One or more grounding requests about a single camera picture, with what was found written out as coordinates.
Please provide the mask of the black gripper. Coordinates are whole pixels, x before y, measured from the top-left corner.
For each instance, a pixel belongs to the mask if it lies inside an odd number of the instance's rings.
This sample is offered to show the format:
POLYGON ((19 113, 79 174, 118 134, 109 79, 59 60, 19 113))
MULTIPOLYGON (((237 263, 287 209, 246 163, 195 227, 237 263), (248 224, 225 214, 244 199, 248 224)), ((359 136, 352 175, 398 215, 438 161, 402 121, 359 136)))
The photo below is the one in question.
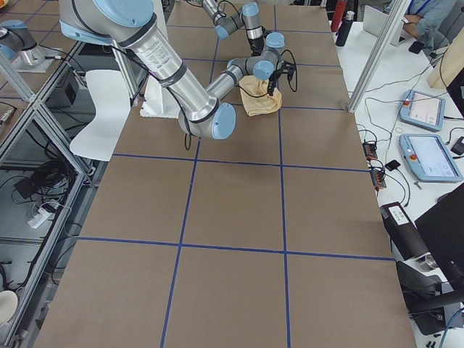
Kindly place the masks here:
POLYGON ((296 64, 284 61, 282 65, 277 70, 275 70, 269 77, 268 94, 273 95, 273 89, 276 87, 276 83, 282 75, 287 76, 289 87, 292 88, 291 81, 294 77, 295 72, 296 72, 296 64))
POLYGON ((252 55, 261 55, 265 45, 265 37, 248 38, 249 47, 252 50, 252 55))

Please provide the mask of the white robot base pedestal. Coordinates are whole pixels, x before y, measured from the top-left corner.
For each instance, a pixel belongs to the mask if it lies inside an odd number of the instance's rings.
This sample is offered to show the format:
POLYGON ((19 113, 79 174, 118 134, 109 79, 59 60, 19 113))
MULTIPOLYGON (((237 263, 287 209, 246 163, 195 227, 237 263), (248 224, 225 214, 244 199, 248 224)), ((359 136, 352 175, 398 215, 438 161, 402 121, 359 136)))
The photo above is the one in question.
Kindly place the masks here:
MULTIPOLYGON (((165 16, 161 0, 154 0, 154 13, 157 16, 157 28, 168 39, 165 16)), ((141 105, 142 117, 162 117, 178 119, 180 107, 166 88, 153 78, 149 77, 144 92, 144 102, 141 105)))

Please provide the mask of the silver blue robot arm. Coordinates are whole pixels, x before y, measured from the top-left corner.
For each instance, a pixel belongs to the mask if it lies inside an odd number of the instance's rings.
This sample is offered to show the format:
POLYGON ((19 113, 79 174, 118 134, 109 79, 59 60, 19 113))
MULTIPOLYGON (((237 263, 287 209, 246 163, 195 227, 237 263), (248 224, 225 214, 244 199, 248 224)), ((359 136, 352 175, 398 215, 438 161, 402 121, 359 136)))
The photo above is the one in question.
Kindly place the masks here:
POLYGON ((236 126, 236 111, 222 102, 248 75, 268 82, 265 95, 273 95, 277 80, 292 80, 295 62, 287 62, 285 39, 265 30, 255 2, 244 4, 232 16, 220 10, 218 1, 199 1, 215 26, 220 40, 245 28, 252 55, 232 59, 208 87, 203 87, 168 43, 157 25, 152 1, 61 1, 60 26, 68 38, 109 46, 118 43, 144 63, 150 75, 167 89, 181 108, 179 125, 187 136, 228 138, 236 126))
POLYGON ((237 30, 244 28, 252 56, 262 53, 265 45, 265 37, 269 34, 260 21, 260 11, 256 2, 249 2, 237 9, 229 1, 188 1, 194 7, 201 7, 210 17, 215 27, 215 32, 220 40, 225 40, 237 30), (228 16, 220 4, 230 4, 235 14, 228 16))

